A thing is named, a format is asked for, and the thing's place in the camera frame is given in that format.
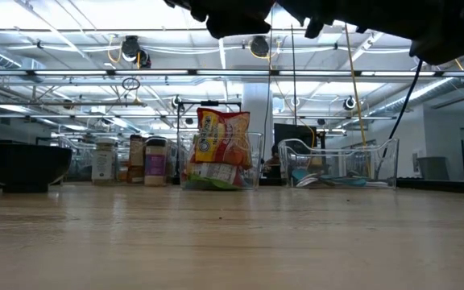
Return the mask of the red and black bowl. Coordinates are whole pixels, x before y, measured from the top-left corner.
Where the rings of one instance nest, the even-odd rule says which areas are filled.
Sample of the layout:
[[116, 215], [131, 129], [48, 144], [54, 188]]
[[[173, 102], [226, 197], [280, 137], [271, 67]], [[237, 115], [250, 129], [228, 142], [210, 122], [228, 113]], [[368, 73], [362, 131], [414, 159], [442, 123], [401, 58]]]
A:
[[68, 148], [0, 143], [0, 185], [5, 193], [45, 193], [61, 180], [72, 160]]

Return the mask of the teal plastic utensil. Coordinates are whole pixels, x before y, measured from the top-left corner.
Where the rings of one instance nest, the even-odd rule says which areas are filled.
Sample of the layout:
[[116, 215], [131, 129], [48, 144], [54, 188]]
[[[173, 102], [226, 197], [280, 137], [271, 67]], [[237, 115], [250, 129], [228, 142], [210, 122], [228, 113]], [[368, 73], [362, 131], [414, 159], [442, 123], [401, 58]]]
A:
[[362, 177], [356, 176], [331, 176], [321, 173], [309, 173], [304, 169], [295, 169], [292, 171], [291, 177], [297, 183], [299, 180], [310, 174], [318, 174], [323, 180], [329, 182], [329, 187], [348, 186], [348, 187], [363, 187], [367, 181]]

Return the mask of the iridescent rainbow spoon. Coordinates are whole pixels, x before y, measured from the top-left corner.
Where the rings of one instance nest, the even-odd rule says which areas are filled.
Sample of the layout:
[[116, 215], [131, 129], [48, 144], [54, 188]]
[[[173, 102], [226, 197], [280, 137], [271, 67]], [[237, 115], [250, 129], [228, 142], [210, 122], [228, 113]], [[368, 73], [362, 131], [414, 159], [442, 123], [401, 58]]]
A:
[[297, 188], [320, 188], [329, 186], [327, 180], [323, 180], [318, 174], [310, 174], [302, 178], [296, 183]]

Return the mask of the wide clear plastic bin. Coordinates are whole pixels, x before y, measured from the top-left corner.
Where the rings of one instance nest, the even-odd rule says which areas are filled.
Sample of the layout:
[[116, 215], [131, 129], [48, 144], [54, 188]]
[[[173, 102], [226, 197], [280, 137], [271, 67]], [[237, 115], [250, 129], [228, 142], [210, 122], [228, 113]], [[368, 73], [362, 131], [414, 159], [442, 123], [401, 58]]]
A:
[[[59, 137], [58, 144], [62, 148], [68, 148], [72, 151], [72, 161], [69, 167], [68, 173], [65, 177], [69, 181], [90, 181], [91, 171], [92, 171], [92, 157], [93, 151], [96, 148], [96, 140], [99, 138], [112, 138], [116, 142], [117, 147], [117, 158], [115, 163], [116, 175], [115, 182], [112, 184], [129, 184], [126, 180], [128, 161], [129, 161], [129, 152], [130, 152], [130, 136], [128, 138], [123, 138], [121, 136], [100, 136], [98, 138], [92, 138], [86, 136], [82, 140], [71, 140], [66, 137]], [[167, 140], [167, 158], [166, 158], [166, 184], [171, 184], [173, 178], [176, 175], [176, 144], [162, 136], [153, 135], [150, 137], [143, 137], [144, 153], [146, 141], [149, 138], [164, 138]]]
[[293, 155], [287, 151], [280, 160], [281, 176], [290, 188], [297, 188], [291, 174], [295, 169], [331, 176], [356, 176], [367, 181], [363, 187], [320, 187], [311, 189], [394, 189], [396, 187], [399, 141], [390, 139], [377, 146], [323, 149], [314, 155]]

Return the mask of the orange candy bar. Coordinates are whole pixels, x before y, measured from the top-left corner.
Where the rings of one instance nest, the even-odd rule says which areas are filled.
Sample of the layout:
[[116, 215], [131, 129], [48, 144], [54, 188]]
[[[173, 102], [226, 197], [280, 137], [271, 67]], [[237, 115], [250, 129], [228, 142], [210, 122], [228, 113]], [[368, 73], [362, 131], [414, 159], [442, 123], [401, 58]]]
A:
[[144, 141], [141, 135], [130, 137], [130, 152], [126, 180], [129, 184], [141, 184], [144, 179]]

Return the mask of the person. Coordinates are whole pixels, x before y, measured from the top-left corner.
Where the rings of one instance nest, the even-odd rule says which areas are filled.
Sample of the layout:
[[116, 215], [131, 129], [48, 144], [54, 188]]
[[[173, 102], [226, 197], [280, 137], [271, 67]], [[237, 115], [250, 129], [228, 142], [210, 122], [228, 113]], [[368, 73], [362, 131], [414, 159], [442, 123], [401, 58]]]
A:
[[277, 145], [271, 147], [271, 158], [263, 164], [263, 175], [268, 179], [279, 179], [280, 173], [280, 156]]

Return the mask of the black rectangular rig frame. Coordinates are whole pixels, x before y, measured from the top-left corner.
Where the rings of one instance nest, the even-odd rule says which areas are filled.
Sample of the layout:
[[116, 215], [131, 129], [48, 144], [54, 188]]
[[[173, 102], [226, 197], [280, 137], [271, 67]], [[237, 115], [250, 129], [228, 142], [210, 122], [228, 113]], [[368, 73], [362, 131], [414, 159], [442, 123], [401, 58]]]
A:
[[[240, 101], [214, 101], [214, 100], [204, 100], [204, 101], [182, 101], [185, 105], [190, 107], [193, 106], [204, 106], [204, 107], [219, 107], [224, 106], [230, 108], [230, 106], [237, 106], [239, 110], [242, 110], [242, 103]], [[176, 111], [176, 133], [180, 132], [180, 120], [182, 116], [180, 111]]]

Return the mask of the red ramen packet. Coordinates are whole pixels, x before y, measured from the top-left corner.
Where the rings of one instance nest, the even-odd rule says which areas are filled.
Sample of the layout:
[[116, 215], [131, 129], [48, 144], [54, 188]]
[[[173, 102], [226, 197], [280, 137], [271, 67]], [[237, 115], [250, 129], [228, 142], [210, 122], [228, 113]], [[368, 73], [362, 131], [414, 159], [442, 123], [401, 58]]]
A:
[[229, 164], [242, 169], [252, 167], [248, 139], [249, 112], [221, 112], [198, 108], [198, 133], [191, 161], [197, 164]]

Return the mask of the grey rectangular bin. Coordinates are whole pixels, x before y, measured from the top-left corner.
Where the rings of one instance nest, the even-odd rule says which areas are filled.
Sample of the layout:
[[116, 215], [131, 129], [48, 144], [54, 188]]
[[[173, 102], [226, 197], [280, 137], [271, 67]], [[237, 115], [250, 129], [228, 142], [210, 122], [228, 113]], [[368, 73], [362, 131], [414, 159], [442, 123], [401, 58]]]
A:
[[420, 157], [417, 159], [420, 174], [425, 180], [450, 180], [447, 159], [443, 156]]

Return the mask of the narrow clear plastic bin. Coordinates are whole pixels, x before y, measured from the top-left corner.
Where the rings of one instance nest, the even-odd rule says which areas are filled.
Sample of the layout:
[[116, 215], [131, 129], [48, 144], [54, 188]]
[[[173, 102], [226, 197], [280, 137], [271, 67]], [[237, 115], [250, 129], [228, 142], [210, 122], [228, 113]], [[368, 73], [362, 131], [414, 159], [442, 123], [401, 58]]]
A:
[[[185, 165], [187, 163], [193, 163], [191, 161], [191, 156], [194, 149], [195, 136], [197, 132], [194, 133], [183, 133], [178, 137], [178, 169], [179, 175], [183, 172]], [[248, 139], [251, 145], [251, 157], [252, 157], [252, 167], [247, 169], [247, 171], [252, 175], [255, 180], [256, 189], [259, 187], [259, 174], [261, 167], [261, 157], [263, 153], [263, 135], [260, 133], [247, 133]]]

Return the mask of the green ramen packet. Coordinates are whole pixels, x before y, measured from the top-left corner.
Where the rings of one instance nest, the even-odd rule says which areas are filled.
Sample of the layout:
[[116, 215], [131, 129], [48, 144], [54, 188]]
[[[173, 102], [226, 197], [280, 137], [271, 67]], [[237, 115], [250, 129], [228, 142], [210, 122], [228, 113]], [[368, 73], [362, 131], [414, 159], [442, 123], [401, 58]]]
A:
[[212, 163], [187, 163], [180, 183], [184, 189], [192, 190], [237, 191], [255, 187], [255, 180], [247, 170]]

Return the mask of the white-label spice jar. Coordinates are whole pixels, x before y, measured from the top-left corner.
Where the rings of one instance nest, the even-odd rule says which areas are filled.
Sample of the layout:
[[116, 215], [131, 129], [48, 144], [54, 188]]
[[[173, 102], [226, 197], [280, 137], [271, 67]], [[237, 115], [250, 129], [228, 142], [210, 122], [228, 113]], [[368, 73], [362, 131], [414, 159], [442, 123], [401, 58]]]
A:
[[116, 142], [112, 138], [99, 138], [93, 151], [91, 179], [93, 184], [115, 182]]

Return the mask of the black-lid spice jar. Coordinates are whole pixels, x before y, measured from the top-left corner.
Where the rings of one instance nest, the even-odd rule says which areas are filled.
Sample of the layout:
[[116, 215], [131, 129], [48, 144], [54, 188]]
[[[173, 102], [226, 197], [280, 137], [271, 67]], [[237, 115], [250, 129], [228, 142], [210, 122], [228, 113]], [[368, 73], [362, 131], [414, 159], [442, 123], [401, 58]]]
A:
[[144, 184], [163, 186], [166, 184], [167, 140], [149, 138], [144, 153]]

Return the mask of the black monitor screen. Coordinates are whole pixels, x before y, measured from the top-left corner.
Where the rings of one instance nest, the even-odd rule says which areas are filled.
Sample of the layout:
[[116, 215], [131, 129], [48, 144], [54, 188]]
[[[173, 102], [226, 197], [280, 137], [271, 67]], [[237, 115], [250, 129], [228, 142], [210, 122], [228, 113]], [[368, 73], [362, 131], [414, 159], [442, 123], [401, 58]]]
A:
[[314, 155], [317, 142], [315, 126], [298, 126], [292, 124], [274, 124], [275, 145], [282, 160], [287, 151], [293, 155]]

